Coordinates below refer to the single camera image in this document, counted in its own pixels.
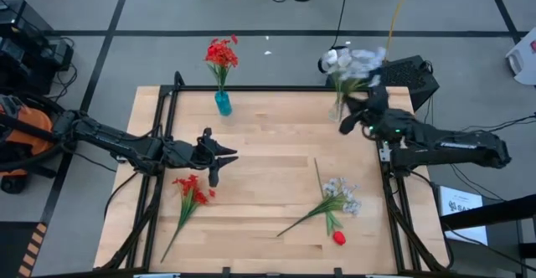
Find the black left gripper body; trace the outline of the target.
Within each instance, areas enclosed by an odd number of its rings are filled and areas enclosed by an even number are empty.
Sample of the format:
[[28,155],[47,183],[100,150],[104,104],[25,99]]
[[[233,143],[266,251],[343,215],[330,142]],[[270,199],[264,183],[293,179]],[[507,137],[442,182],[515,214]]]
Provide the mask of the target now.
[[196,145],[172,138],[162,140],[162,162],[169,168],[191,168],[198,171],[209,170],[209,186],[219,183],[219,164],[216,157],[217,142],[211,138],[212,129],[206,127],[196,141]]

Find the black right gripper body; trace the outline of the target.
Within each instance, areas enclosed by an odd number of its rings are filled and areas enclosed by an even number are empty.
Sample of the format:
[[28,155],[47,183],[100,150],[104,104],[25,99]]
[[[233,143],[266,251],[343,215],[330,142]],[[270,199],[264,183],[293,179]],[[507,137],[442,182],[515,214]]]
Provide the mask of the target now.
[[[368,106],[359,106],[357,113],[350,113],[340,123],[339,132],[343,135],[350,133],[359,123],[362,127],[376,124],[389,108],[389,94],[382,85],[369,89]],[[343,104],[349,102],[350,95],[343,96]]]

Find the red small-blossom flower bunch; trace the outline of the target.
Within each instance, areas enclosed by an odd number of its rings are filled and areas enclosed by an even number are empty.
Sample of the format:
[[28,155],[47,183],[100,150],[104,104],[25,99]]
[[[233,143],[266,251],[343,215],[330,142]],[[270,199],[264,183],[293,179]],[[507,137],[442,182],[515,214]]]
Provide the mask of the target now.
[[212,188],[209,188],[206,192],[201,188],[197,175],[191,174],[188,178],[176,178],[173,181],[173,184],[177,185],[180,188],[180,216],[177,228],[175,229],[173,236],[162,255],[162,258],[160,260],[161,263],[168,255],[168,252],[171,249],[173,242],[177,238],[179,232],[190,220],[196,209],[201,205],[208,204],[209,200],[216,196],[216,192]]
[[229,71],[239,64],[239,58],[232,45],[236,44],[233,44],[229,37],[213,39],[207,48],[204,61],[216,80],[218,90],[224,90]]

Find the white-blue blossom flower bunch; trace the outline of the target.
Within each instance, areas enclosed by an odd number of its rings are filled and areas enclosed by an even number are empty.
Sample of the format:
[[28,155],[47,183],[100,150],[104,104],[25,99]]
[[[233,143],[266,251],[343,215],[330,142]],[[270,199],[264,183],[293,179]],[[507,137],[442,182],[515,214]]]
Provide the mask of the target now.
[[381,66],[387,54],[385,48],[379,47],[375,51],[370,51],[336,46],[331,49],[338,52],[337,63],[334,65],[326,63],[324,54],[318,60],[317,67],[334,87],[336,100],[343,102],[345,94],[381,84]]
[[327,183],[321,185],[322,200],[311,211],[299,218],[294,224],[282,230],[277,237],[293,229],[298,224],[311,219],[320,214],[325,215],[327,235],[331,236],[336,232],[336,228],[342,228],[343,224],[335,216],[335,212],[342,212],[357,216],[361,209],[361,202],[354,196],[354,191],[358,185],[348,186],[345,178],[332,178]]

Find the teal glass vase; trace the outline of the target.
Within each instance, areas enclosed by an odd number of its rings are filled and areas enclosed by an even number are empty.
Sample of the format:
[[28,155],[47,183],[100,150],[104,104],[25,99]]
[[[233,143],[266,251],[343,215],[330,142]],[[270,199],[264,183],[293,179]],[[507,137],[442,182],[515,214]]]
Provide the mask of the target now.
[[214,100],[220,115],[229,116],[232,113],[232,105],[230,103],[229,95],[226,91],[216,91],[214,94]]

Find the clear glass vase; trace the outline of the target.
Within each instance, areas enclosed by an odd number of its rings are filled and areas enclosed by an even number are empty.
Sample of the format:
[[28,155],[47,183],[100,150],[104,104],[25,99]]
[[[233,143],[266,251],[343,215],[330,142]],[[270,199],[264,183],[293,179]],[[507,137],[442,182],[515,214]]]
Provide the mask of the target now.
[[343,116],[343,103],[336,100],[328,112],[328,118],[334,122],[340,122]]

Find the black computer tower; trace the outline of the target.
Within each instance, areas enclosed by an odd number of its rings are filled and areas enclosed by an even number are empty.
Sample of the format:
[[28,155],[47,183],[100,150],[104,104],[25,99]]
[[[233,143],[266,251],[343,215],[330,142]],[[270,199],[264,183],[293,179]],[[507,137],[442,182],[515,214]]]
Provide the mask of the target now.
[[[332,86],[329,80],[327,80],[327,85]],[[433,76],[431,63],[424,61],[420,56],[413,56],[392,62],[384,60],[381,66],[380,85],[405,87],[408,89],[412,106],[416,110],[439,89],[439,84]]]

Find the white printed box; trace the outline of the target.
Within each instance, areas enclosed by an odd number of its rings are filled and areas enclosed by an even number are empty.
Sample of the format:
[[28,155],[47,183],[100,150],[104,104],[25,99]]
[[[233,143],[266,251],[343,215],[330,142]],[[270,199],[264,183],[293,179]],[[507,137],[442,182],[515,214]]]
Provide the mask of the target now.
[[[438,188],[440,216],[460,213],[483,206],[482,196],[464,192],[454,188],[440,186]],[[446,231],[445,236],[450,240],[488,245],[487,229],[485,226]]]

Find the white plastic device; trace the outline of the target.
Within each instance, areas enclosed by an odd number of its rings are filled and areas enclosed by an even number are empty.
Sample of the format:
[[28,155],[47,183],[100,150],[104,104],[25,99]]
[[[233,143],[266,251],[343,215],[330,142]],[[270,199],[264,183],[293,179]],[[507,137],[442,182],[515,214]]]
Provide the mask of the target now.
[[536,27],[507,52],[505,59],[519,84],[536,86]]

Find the black metal bar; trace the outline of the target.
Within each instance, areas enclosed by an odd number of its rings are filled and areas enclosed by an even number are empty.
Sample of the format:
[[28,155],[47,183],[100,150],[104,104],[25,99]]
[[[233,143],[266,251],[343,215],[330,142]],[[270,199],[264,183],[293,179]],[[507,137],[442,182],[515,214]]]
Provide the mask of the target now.
[[536,194],[441,216],[440,222],[445,229],[456,230],[528,219],[534,215]]

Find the orange shop vacuum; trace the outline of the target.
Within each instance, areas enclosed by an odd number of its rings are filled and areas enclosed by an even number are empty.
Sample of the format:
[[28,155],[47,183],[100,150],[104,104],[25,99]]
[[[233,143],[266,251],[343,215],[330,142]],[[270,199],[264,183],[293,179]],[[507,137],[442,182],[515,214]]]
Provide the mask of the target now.
[[21,193],[28,176],[54,178],[56,171],[41,165],[54,146],[49,116],[15,95],[0,94],[0,190]]

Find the black equipment case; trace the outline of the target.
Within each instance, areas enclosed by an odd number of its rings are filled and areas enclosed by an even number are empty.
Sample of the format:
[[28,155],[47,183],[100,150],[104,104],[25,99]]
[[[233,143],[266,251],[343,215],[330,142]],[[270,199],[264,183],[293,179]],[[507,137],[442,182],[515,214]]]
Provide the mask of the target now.
[[0,37],[21,36],[42,44],[53,28],[25,0],[0,0]]
[[56,74],[69,69],[73,54],[63,39],[39,45],[0,38],[0,88],[47,95]]

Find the black floor mat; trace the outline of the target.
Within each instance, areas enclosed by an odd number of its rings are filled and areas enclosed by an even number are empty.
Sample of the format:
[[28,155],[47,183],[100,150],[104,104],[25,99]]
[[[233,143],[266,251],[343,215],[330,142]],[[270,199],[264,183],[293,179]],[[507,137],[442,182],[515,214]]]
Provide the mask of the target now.
[[28,244],[37,225],[37,222],[0,221],[0,278],[31,275],[34,266],[24,257],[35,258],[34,253],[28,252]]

